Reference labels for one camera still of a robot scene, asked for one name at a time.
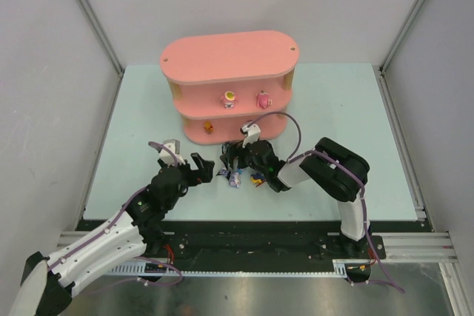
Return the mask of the black purple-bow imp figurine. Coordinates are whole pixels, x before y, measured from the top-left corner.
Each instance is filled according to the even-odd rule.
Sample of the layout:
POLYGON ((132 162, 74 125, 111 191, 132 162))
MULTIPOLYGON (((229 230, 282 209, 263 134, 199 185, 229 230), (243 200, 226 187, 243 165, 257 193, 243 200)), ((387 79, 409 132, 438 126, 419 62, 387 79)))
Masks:
POLYGON ((216 175, 217 176, 222 176, 222 177, 226 178, 227 180, 229 180, 231 174, 232 174, 231 171, 229 171, 228 169, 221 168, 216 175))

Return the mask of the yellow mouse navy-hood figurine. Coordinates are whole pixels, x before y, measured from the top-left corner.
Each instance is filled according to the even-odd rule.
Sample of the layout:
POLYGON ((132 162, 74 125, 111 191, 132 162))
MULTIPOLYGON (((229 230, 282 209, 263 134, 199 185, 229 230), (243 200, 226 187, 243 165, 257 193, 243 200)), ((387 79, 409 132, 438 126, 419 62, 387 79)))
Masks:
POLYGON ((261 173, 253 173, 250 175, 250 178, 255 187, 261 186, 266 182, 266 178, 261 173))

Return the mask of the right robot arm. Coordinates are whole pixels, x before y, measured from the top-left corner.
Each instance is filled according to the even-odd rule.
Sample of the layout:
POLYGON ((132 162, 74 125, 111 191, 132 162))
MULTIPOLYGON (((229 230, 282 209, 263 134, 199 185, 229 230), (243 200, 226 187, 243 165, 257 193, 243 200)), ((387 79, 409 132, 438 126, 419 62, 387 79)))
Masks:
POLYGON ((361 156, 329 138, 288 161, 281 160, 269 141, 224 144, 220 160, 226 170, 250 168, 263 176, 274 192, 313 181, 338 203, 340 244, 351 258, 371 246, 370 221, 364 200, 370 165, 361 156))

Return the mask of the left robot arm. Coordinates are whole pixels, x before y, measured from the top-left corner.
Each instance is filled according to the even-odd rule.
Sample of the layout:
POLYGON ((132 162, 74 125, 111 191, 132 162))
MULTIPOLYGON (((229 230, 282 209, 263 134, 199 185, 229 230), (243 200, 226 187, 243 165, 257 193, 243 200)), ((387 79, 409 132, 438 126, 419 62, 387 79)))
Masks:
POLYGON ((85 287, 132 258, 154 256, 167 242, 159 224, 188 189, 213 179, 214 161, 197 152, 196 168, 180 161, 158 160, 151 182, 134 193, 109 220, 48 256, 32 254, 25 262, 21 287, 11 315, 59 315, 85 287))

